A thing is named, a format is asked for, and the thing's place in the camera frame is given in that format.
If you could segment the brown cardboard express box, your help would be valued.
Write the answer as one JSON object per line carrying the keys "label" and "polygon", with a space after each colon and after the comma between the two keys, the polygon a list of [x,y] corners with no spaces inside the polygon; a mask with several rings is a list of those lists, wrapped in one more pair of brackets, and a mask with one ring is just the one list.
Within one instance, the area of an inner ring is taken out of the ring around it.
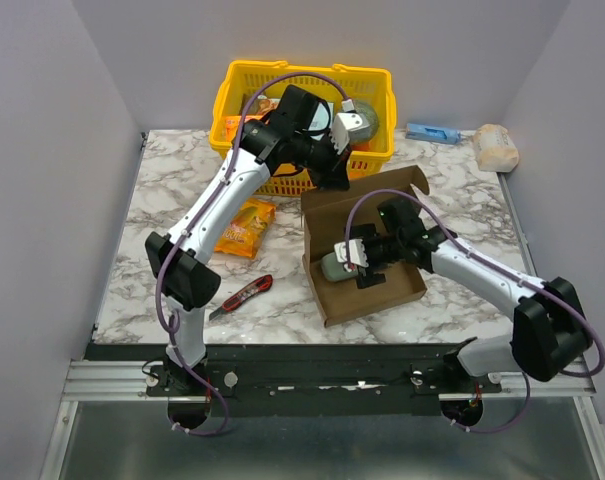
{"label": "brown cardboard express box", "polygon": [[398,240],[415,229],[411,202],[396,193],[430,193],[426,175],[408,166],[353,180],[344,191],[301,195],[302,266],[323,326],[343,324],[421,299],[419,269]]}

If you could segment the mint green glasses case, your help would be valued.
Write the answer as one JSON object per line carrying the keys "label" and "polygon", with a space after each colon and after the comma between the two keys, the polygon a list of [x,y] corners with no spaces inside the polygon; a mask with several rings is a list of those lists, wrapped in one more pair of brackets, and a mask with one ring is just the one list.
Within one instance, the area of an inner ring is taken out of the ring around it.
{"label": "mint green glasses case", "polygon": [[356,267],[348,267],[346,258],[335,252],[325,255],[320,266],[325,279],[331,283],[354,279],[359,274]]}

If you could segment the red black utility knife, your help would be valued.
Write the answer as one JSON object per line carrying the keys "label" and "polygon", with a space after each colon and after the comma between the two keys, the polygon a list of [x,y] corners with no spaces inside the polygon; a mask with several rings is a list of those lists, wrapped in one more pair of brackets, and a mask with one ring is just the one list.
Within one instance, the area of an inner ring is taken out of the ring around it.
{"label": "red black utility knife", "polygon": [[213,310],[209,315],[209,320],[212,321],[220,316],[229,314],[238,310],[251,298],[269,291],[273,285],[273,277],[270,274],[263,275],[251,283],[244,286],[241,290],[227,298],[219,307]]}

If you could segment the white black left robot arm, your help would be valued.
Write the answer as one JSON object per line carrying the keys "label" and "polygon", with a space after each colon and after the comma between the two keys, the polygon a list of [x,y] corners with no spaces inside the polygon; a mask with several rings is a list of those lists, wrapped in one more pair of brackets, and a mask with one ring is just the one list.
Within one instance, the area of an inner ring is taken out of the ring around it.
{"label": "white black left robot arm", "polygon": [[205,308],[221,283],[208,263],[240,207],[283,164],[307,171],[320,187],[348,188],[351,133],[346,123],[359,118],[352,99],[345,97],[340,112],[313,127],[317,110],[326,107],[324,99],[289,85],[275,109],[257,119],[242,118],[232,148],[196,203],[166,234],[153,232],[146,239],[156,310],[172,311],[158,319],[169,335],[166,354],[175,363],[169,382],[179,393],[191,395],[203,385],[197,364],[206,353]]}

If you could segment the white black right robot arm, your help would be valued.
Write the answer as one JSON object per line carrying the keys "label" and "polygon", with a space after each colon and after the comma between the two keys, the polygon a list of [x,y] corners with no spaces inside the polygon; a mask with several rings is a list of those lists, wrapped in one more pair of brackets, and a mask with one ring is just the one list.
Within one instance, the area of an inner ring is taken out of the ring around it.
{"label": "white black right robot arm", "polygon": [[507,335],[471,338],[448,355],[442,379],[462,392],[493,372],[522,372],[547,382],[569,375],[570,365],[601,343],[587,322],[573,285],[558,277],[545,281],[479,252],[437,220],[425,227],[419,214],[428,208],[414,196],[386,190],[377,207],[386,229],[354,226],[349,216],[344,238],[335,244],[337,260],[359,288],[384,282],[383,269],[398,262],[454,281],[492,304],[512,323]]}

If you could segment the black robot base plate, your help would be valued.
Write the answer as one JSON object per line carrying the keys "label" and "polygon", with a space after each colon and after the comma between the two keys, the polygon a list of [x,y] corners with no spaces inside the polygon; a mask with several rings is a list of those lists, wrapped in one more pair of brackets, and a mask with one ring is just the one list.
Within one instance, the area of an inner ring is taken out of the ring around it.
{"label": "black robot base plate", "polygon": [[478,400],[499,380],[452,365],[452,344],[208,346],[201,385],[165,359],[146,393],[221,417],[437,416],[444,402]]}

